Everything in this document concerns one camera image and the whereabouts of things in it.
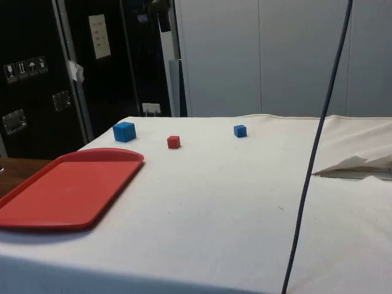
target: white tablecloth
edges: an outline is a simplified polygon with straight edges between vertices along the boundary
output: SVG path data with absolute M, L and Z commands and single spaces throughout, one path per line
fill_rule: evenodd
M 92 230 L 0 232 L 0 293 L 280 293 L 318 120 L 124 121 L 136 140 L 108 130 L 84 149 L 131 149 L 143 168 Z M 341 159 L 328 140 L 391 123 L 329 118 L 318 167 Z M 247 138 L 234 136 L 237 124 Z M 169 135 L 180 149 L 167 148 Z M 391 191 L 373 177 L 312 177 L 290 293 L 390 292 Z

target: metal frame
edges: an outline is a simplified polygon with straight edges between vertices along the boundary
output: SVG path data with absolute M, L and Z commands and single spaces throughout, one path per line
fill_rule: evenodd
M 181 13 L 181 0 L 173 0 L 175 8 L 175 18 L 176 18 L 176 35 L 178 36 L 179 43 L 179 53 L 181 55 L 181 65 L 183 67 L 183 79 L 184 79 L 184 90 L 185 90 L 185 100 L 187 114 L 189 117 L 192 116 L 192 104 L 190 101 L 190 89 L 189 89 L 189 79 L 188 79 L 188 69 L 186 65 L 186 51 L 185 51 L 185 37 L 183 28 L 183 16 Z
M 8 157 L 6 146 L 4 145 L 4 141 L 2 140 L 2 136 L 0 135 L 0 156 Z
M 52 0 L 52 3 L 53 3 L 53 9 L 55 11 L 56 19 L 58 20 L 58 29 L 60 33 L 59 35 L 61 38 L 61 44 L 63 46 L 66 63 L 68 63 L 68 60 L 71 60 L 77 64 L 75 47 L 74 47 L 74 42 L 72 40 L 70 26 L 69 26 L 65 0 Z M 75 105 L 77 106 L 79 120 L 81 121 L 81 127 L 82 130 L 85 130 L 84 137 L 86 137 L 86 143 L 88 143 L 89 141 L 93 141 L 94 134 L 92 132 L 90 115 L 87 108 L 85 92 L 83 90 L 83 81 L 77 75 L 76 91 L 75 91 L 74 81 L 71 77 L 70 72 L 68 72 L 68 76 L 70 78 L 70 83 L 72 87 L 73 96 L 75 99 Z
M 139 98 L 137 96 L 137 90 L 136 90 L 134 65 L 132 63 L 132 57 L 130 55 L 130 44 L 129 44 L 129 38 L 128 38 L 127 23 L 126 23 L 125 14 L 124 14 L 123 0 L 119 0 L 119 6 L 120 6 L 120 13 L 121 13 L 121 20 L 122 20 L 122 30 L 124 31 L 125 42 L 127 45 L 127 56 L 128 56 L 129 67 L 130 67 L 130 74 L 132 76 L 132 84 L 134 86 L 134 95 L 135 95 L 135 100 L 136 100 L 136 105 L 137 105 L 137 113 L 138 113 L 138 116 L 140 116 L 140 103 L 139 103 Z

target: white wall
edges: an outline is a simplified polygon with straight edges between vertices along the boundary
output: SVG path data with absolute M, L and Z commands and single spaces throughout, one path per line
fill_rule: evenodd
M 258 0 L 176 0 L 189 116 L 261 112 Z
M 319 116 L 343 27 L 346 0 L 260 0 L 262 108 Z M 350 28 L 330 113 L 345 114 Z
M 176 0 L 191 116 L 319 116 L 347 0 Z M 356 0 L 330 114 L 392 116 L 392 0 Z

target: wire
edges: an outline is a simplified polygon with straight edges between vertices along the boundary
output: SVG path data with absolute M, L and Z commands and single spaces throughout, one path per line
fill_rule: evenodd
M 288 260 L 286 275 L 285 275 L 284 283 L 283 283 L 283 287 L 282 287 L 282 294 L 286 294 L 287 286 L 288 286 L 288 280 L 290 279 L 290 273 L 292 272 L 292 268 L 293 268 L 293 262 L 294 262 L 294 257 L 295 257 L 296 246 L 298 244 L 298 237 L 300 235 L 302 215 L 303 215 L 303 211 L 304 211 L 304 205 L 305 205 L 305 199 L 306 199 L 306 194 L 307 194 L 307 188 L 309 187 L 309 182 L 311 180 L 311 175 L 312 175 L 312 170 L 313 170 L 313 165 L 314 165 L 314 159 L 316 157 L 317 147 L 319 146 L 319 141 L 320 141 L 321 133 L 322 133 L 323 126 L 324 126 L 326 113 L 328 112 L 328 107 L 330 106 L 333 86 L 335 84 L 335 78 L 336 78 L 336 73 L 337 73 L 337 67 L 339 66 L 339 61 L 341 59 L 343 45 L 344 45 L 344 40 L 345 40 L 345 35 L 347 33 L 347 28 L 349 26 L 349 21 L 350 21 L 350 15 L 351 15 L 352 7 L 353 7 L 353 0 L 349 0 L 349 3 L 347 4 L 347 9 L 346 9 L 346 12 L 345 12 L 344 24 L 343 24 L 343 29 L 342 29 L 342 33 L 341 33 L 341 39 L 340 39 L 340 42 L 339 42 L 339 47 L 338 47 L 337 52 L 336 52 L 335 61 L 334 61 L 333 69 L 332 69 L 332 74 L 331 74 L 331 78 L 330 78 L 330 85 L 328 87 L 328 92 L 326 94 L 325 103 L 324 103 L 323 111 L 322 111 L 322 114 L 321 114 L 321 117 L 320 117 L 320 122 L 318 124 L 316 136 L 314 138 L 311 158 L 309 160 L 309 166 L 307 167 L 305 183 L 304 183 L 304 187 L 303 187 L 302 195 L 301 195 L 300 207 L 298 208 L 298 216 L 297 216 L 296 225 L 295 225 L 293 246 L 292 246 L 292 251 L 290 253 L 290 258 Z

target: sticker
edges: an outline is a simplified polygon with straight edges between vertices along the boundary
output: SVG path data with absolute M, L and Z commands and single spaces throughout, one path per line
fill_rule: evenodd
M 6 74 L 8 84 L 11 84 L 18 80 L 17 71 L 15 69 L 15 64 L 7 64 L 4 66 L 4 73 Z
M 96 59 L 110 56 L 110 45 L 108 39 L 108 32 L 106 30 L 105 15 L 92 15 L 88 17 L 90 22 L 90 30 L 92 36 L 92 44 Z
M 23 80 L 24 78 L 28 78 L 29 77 L 26 61 L 24 61 L 24 60 L 23 61 L 18 61 L 18 62 L 15 63 L 15 65 L 17 67 L 19 80 Z
M 38 71 L 40 74 L 44 74 L 45 72 L 48 72 L 48 64 L 47 64 L 46 57 L 38 56 L 37 62 L 38 62 Z
M 30 77 L 33 77 L 35 75 L 38 75 L 38 63 L 35 58 L 31 58 L 27 60 L 27 67 L 29 69 L 29 75 Z

